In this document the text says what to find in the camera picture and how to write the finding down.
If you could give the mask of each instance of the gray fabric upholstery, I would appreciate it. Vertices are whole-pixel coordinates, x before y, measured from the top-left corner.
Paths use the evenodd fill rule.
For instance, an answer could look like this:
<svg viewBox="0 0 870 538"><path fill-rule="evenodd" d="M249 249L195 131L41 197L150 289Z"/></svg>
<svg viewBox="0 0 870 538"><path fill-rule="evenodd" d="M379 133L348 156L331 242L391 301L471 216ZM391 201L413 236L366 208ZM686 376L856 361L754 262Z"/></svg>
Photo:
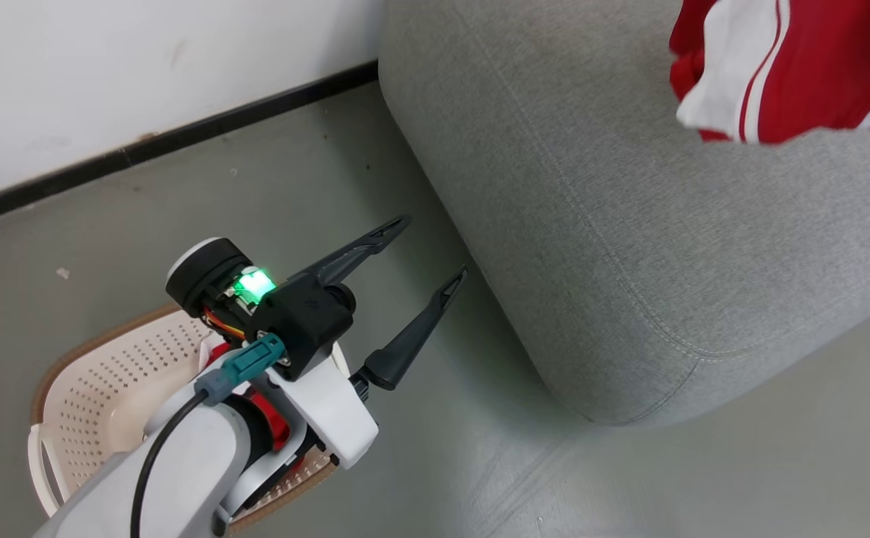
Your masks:
<svg viewBox="0 0 870 538"><path fill-rule="evenodd" d="M701 143L667 83L679 7L388 4L385 99L535 367L596 423L699 415L870 314L870 133Z"/></svg>

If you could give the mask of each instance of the white wall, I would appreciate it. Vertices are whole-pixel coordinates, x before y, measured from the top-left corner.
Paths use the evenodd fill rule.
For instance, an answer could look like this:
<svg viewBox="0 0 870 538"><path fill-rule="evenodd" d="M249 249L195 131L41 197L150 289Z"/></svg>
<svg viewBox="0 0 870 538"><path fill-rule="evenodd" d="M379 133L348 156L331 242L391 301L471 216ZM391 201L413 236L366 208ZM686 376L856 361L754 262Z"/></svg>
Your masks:
<svg viewBox="0 0 870 538"><path fill-rule="evenodd" d="M0 190L377 57L383 0L0 0Z"/></svg>

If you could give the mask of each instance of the teal cable connector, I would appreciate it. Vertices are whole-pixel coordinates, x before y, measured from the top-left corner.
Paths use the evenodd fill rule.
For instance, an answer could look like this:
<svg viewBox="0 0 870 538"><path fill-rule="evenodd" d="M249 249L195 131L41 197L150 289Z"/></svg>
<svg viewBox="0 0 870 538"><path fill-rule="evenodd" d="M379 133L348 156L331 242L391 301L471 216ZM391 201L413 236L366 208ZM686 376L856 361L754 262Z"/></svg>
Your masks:
<svg viewBox="0 0 870 538"><path fill-rule="evenodd" d="M196 380L196 393L206 391L206 405L214 406L232 394L234 388L263 374L286 354L286 346L274 334L267 334L226 359L219 370Z"/></svg>

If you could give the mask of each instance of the red and white garment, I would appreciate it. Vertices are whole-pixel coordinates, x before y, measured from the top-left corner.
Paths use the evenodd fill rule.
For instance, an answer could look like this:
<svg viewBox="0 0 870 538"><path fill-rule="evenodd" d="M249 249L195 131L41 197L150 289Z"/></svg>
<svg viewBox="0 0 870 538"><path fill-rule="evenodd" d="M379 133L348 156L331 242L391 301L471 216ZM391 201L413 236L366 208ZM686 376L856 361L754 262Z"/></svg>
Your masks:
<svg viewBox="0 0 870 538"><path fill-rule="evenodd" d="M684 0L677 118L704 140L870 129L870 0Z"/></svg>

